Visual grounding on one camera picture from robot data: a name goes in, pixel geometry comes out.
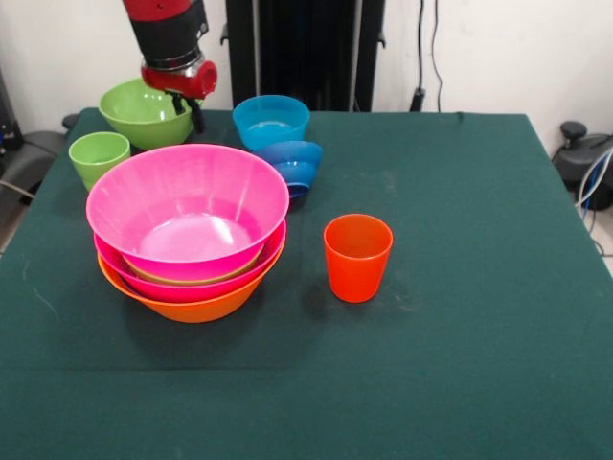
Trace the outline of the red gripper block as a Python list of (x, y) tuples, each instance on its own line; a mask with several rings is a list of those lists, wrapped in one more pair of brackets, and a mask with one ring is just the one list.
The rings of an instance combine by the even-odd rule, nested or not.
[(197, 134), (205, 129), (200, 103), (215, 91), (217, 69), (210, 60), (196, 61), (193, 65), (173, 70), (159, 70), (143, 65), (141, 75), (144, 82), (159, 91), (173, 93), (172, 104), (177, 115), (186, 111), (183, 97), (189, 99), (192, 111), (193, 127)]

